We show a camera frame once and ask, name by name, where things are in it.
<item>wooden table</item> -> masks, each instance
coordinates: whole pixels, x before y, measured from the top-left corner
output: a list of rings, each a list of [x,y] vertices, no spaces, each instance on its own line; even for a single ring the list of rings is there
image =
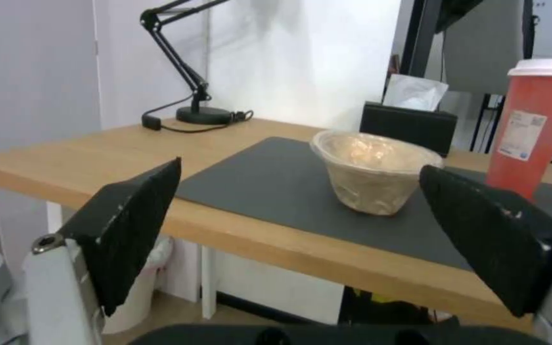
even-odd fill
[[[309,140],[317,131],[259,119],[194,135],[122,127],[0,153],[0,187],[78,209],[104,184],[127,179],[177,156],[183,158],[186,178],[269,136]],[[453,151],[446,163],[486,171],[488,157]],[[552,167],[545,181],[552,183]],[[162,231],[205,247],[449,311],[474,323],[529,330],[529,319],[510,316],[474,273],[462,269],[181,199],[173,201]],[[207,280],[209,276],[204,277],[204,284]],[[212,298],[204,305],[213,306],[213,293],[208,295]]]

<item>plug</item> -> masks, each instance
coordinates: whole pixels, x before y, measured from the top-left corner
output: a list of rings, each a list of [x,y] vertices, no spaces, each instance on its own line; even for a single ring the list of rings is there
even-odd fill
[[[231,121],[232,122],[242,122],[246,120],[246,113],[243,111],[237,111],[231,113]]]
[[[142,126],[153,131],[161,130],[161,119],[155,116],[150,116],[149,114],[142,115]]]

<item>black mat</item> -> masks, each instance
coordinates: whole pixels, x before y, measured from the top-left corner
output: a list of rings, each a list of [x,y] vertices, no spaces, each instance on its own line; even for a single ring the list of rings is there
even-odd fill
[[[484,174],[477,172],[449,170],[484,179]],[[537,204],[552,215],[552,185],[540,186],[536,196]],[[263,140],[182,181],[177,197],[470,270],[434,220],[420,189],[395,216],[355,212],[336,198],[323,162],[307,142],[276,137]]]

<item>cup lid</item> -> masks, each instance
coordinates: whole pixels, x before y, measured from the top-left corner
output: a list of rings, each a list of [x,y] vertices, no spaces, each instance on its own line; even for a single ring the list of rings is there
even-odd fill
[[[517,67],[509,70],[508,75],[552,77],[552,59],[521,60],[517,63]]]

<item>screw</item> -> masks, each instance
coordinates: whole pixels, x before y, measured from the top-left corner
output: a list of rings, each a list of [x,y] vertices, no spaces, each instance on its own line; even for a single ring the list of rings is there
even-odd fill
[[[61,247],[62,245],[65,245],[65,239],[61,236],[61,234],[47,234],[33,241],[33,245],[31,245],[31,252],[34,255],[38,255]]]

